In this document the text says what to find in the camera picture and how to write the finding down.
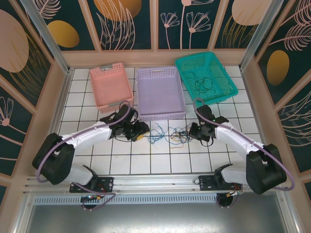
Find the white tile floor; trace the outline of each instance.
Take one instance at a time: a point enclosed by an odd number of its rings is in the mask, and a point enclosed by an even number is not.
[[[245,86],[238,67],[225,67],[233,82],[239,89],[238,95],[219,104],[210,105],[216,117],[220,115],[238,130],[260,142],[260,136],[249,103]],[[137,109],[136,72],[134,67],[126,68],[134,94],[134,107]],[[95,107],[89,69],[75,69],[64,108],[59,134],[69,134],[94,124],[101,114]],[[181,120],[162,120],[148,122],[152,129],[159,124],[164,131],[168,127],[185,127],[198,122],[192,108],[192,100],[183,85],[186,101],[186,117]],[[170,140],[171,131],[165,134]],[[229,162],[241,161],[241,157],[228,145],[218,141],[210,147],[203,147],[197,140],[185,143],[181,148],[170,148],[169,142],[162,138],[150,144],[147,137],[137,142],[121,142],[116,139],[100,142],[81,151],[74,157],[74,164],[90,166],[99,175],[121,174],[167,174],[211,172]]]

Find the gray metal floor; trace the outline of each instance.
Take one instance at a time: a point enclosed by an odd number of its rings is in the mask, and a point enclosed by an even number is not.
[[[275,193],[245,193],[229,209],[215,203],[34,206],[28,233],[284,233]]]

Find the black mounting plate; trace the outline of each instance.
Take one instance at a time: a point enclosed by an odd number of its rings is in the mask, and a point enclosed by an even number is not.
[[[106,191],[106,193],[111,193],[113,188],[113,177],[99,177],[97,181],[97,185],[95,186],[94,190],[95,192],[102,193],[103,187]],[[87,191],[79,188],[75,184],[70,184],[70,193],[88,193]]]
[[[234,191],[235,186],[233,183],[223,182],[221,187],[219,187],[214,179],[214,175],[199,176],[199,184],[201,191]],[[241,184],[236,184],[237,187],[242,188]]]

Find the black cable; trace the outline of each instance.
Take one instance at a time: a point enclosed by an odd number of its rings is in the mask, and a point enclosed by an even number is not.
[[[192,72],[192,71],[189,71],[189,73],[191,73],[195,79],[195,89],[198,91],[198,92],[201,92],[201,93],[206,93],[207,91],[210,91],[213,89],[213,79],[209,78],[209,77],[205,77],[205,78],[201,78],[201,79],[196,79],[195,77],[195,74]],[[211,81],[211,88],[206,88],[205,87],[205,82],[206,80],[210,80]]]
[[[120,141],[120,142],[131,142],[131,140],[129,140],[129,141],[123,141],[123,140],[117,139],[117,137],[115,137],[115,139],[116,139],[117,141]]]

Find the purple basket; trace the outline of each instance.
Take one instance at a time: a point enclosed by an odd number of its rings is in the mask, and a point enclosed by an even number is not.
[[[186,105],[176,67],[137,71],[138,113],[141,120],[182,119]]]

